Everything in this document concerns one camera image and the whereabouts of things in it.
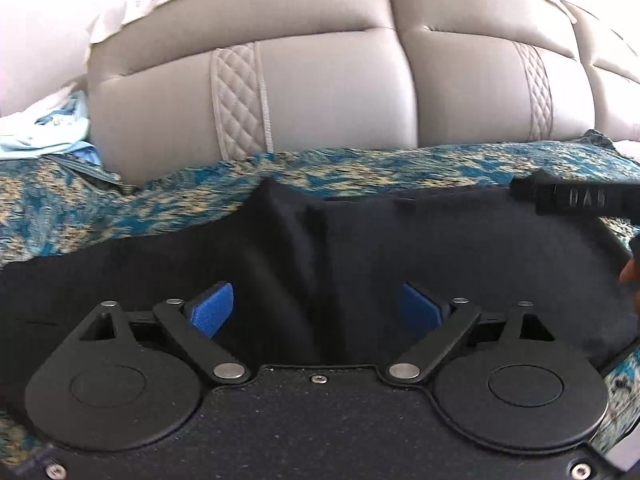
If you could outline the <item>right hand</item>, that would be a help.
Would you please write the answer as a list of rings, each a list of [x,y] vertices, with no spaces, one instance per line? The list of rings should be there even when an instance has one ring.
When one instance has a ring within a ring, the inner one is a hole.
[[[620,271],[620,284],[629,285],[634,290],[634,312],[640,314],[640,266],[631,259]]]

